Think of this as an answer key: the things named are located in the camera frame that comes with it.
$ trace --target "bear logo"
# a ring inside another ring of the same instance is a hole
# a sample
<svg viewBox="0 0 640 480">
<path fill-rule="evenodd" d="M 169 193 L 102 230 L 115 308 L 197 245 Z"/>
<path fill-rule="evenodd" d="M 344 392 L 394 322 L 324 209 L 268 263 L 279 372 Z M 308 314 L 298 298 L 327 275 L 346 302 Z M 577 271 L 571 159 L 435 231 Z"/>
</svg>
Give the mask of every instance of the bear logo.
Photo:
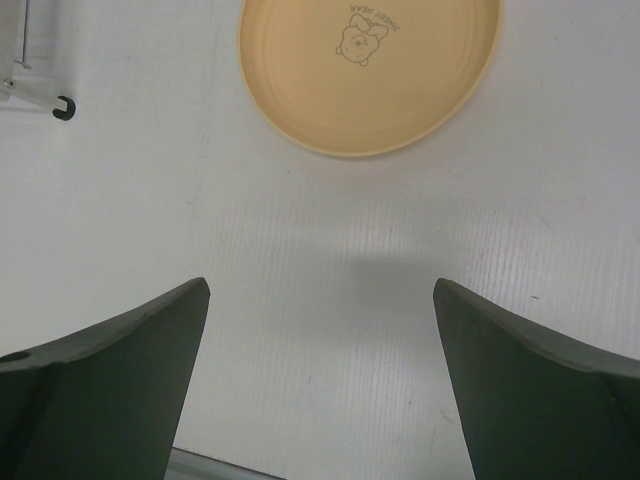
<svg viewBox="0 0 640 480">
<path fill-rule="evenodd" d="M 389 28 L 371 23 L 362 15 L 351 17 L 349 26 L 342 32 L 342 42 L 336 53 L 353 63 L 366 67 L 369 57 L 380 47 L 380 41 L 387 36 Z"/>
</svg>

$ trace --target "black rubber cap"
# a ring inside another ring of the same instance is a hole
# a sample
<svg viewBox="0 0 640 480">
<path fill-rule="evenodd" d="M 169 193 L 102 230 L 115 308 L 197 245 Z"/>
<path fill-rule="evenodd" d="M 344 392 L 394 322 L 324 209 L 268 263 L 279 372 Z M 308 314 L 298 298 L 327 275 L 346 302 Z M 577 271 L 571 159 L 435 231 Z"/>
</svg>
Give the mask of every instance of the black rubber cap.
<svg viewBox="0 0 640 480">
<path fill-rule="evenodd" d="M 62 120 L 63 122 L 68 122 L 76 114 L 76 102 L 74 102 L 70 98 L 65 97 L 63 95 L 60 95 L 58 98 L 60 100 L 64 100 L 65 102 L 67 102 L 67 110 L 64 111 L 64 110 L 60 110 L 59 108 L 56 108 L 52 112 L 53 116 L 56 117 L 58 120 Z"/>
</svg>

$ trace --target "wood grain texture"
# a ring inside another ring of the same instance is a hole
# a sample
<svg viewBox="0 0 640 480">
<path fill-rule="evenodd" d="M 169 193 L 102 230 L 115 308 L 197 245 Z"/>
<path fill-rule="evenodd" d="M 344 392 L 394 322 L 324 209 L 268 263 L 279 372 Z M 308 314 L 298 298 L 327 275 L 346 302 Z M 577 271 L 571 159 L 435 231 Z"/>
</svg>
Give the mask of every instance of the wood grain texture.
<svg viewBox="0 0 640 480">
<path fill-rule="evenodd" d="M 635 2 L 507 2 L 471 102 L 370 162 L 264 122 L 240 6 L 60 2 L 78 115 L 0 128 L 0 354 L 205 276 L 177 446 L 290 480 L 472 478 L 440 276 L 640 358 Z"/>
</svg>

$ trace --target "plate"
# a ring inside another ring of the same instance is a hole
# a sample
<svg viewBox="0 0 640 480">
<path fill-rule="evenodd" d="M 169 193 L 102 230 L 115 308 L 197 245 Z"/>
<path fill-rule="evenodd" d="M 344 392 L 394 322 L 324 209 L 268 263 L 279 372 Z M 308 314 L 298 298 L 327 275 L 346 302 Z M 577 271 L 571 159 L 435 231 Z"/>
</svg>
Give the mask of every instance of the plate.
<svg viewBox="0 0 640 480">
<path fill-rule="evenodd" d="M 470 97 L 495 51 L 502 0 L 245 0 L 238 53 L 269 122 L 330 155 L 389 152 Z"/>
</svg>

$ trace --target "dish rack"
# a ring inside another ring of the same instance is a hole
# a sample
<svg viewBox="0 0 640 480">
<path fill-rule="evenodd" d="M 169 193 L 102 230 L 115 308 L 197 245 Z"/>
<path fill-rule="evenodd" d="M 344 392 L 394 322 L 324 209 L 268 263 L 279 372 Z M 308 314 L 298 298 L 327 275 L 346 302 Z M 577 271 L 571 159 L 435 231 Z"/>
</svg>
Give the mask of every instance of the dish rack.
<svg viewBox="0 0 640 480">
<path fill-rule="evenodd" d="M 17 80 L 14 66 L 29 69 L 29 21 L 31 0 L 2 0 L 0 2 L 0 102 L 16 97 L 46 111 L 59 120 L 68 121 L 76 112 L 75 102 L 63 95 L 55 96 L 40 90 L 29 82 Z M 22 51 L 16 58 L 18 40 L 22 37 Z"/>
</svg>

